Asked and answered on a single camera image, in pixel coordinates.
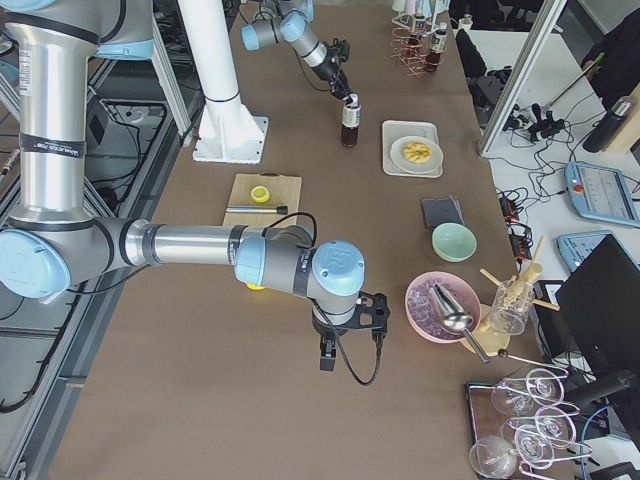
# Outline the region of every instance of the square white tray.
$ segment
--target square white tray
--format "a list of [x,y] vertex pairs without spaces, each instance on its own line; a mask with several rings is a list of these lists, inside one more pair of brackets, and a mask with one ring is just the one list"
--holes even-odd
[[438,178],[441,176],[443,172],[442,165],[435,172],[416,175],[401,170],[391,161],[391,157],[389,156],[391,144],[397,139],[409,135],[425,137],[440,145],[440,142],[438,142],[438,129],[433,123],[386,120],[382,122],[382,169],[384,172],[388,175],[398,175],[401,177]]

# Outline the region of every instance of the spoon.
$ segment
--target spoon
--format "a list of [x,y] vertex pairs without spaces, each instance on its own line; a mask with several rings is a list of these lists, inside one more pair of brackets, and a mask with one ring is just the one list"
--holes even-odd
[[473,316],[453,298],[453,295],[446,288],[436,283],[432,291],[438,310],[436,314],[438,323],[449,333],[462,333],[482,363],[489,363],[491,361],[489,355],[469,331],[469,327],[473,324]]

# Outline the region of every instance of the person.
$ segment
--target person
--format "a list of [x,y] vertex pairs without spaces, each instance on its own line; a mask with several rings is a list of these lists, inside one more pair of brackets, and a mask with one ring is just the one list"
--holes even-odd
[[605,55],[602,66],[587,78],[608,110],[640,82],[640,8],[591,48],[582,60],[582,67],[591,65],[600,53]]

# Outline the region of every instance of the pink bowl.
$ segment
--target pink bowl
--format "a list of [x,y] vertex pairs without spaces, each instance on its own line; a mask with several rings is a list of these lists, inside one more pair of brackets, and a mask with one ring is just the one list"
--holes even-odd
[[473,324],[469,330],[475,330],[480,322],[480,300],[467,282],[446,272],[423,273],[409,284],[404,298],[407,318],[418,335],[427,340],[435,343],[459,342],[464,335],[447,332],[435,318],[429,291],[436,283],[449,290],[460,305],[469,311],[473,316]]

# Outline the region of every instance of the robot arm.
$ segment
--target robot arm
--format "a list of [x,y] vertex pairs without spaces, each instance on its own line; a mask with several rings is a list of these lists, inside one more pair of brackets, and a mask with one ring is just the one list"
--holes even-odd
[[267,0],[262,2],[251,25],[242,28],[242,41],[247,50],[288,42],[321,80],[329,83],[331,94],[346,100],[352,93],[340,64],[349,59],[346,40],[332,45],[321,42],[311,29],[312,0]]
[[[150,55],[150,0],[101,0],[91,8],[86,0],[0,0],[0,6],[13,10],[7,27],[21,58],[21,201],[10,214],[12,228],[0,232],[0,281],[9,289],[44,298],[127,266],[233,265],[242,282],[312,299],[321,368],[332,369],[336,336],[346,330],[372,330],[381,343],[386,297],[360,291],[364,258],[347,242],[315,249],[297,226],[152,225],[94,218],[84,209],[87,60]],[[129,14],[149,25],[130,22]],[[361,322],[363,315],[372,320]]]

